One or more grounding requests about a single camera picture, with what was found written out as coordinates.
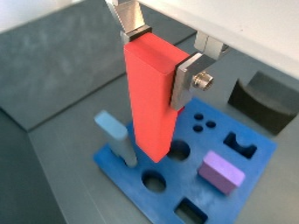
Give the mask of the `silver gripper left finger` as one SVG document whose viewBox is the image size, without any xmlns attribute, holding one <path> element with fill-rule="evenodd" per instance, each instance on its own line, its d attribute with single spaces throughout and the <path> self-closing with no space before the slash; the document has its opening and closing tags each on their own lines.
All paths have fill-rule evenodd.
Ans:
<svg viewBox="0 0 299 224">
<path fill-rule="evenodd" d="M 145 24 L 140 3 L 136 0 L 105 0 L 105 2 L 120 27 L 124 44 L 152 31 L 152 27 Z"/>
</svg>

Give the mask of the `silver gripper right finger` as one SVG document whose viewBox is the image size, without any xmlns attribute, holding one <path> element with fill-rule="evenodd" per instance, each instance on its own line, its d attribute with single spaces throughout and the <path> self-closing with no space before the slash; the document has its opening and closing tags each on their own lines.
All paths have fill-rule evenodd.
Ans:
<svg viewBox="0 0 299 224">
<path fill-rule="evenodd" d="M 194 88 L 205 91 L 213 82 L 208 67 L 224 56 L 229 47 L 210 35 L 197 31 L 190 54 L 174 68 L 172 82 L 170 107 L 180 110 L 192 99 Z"/>
</svg>

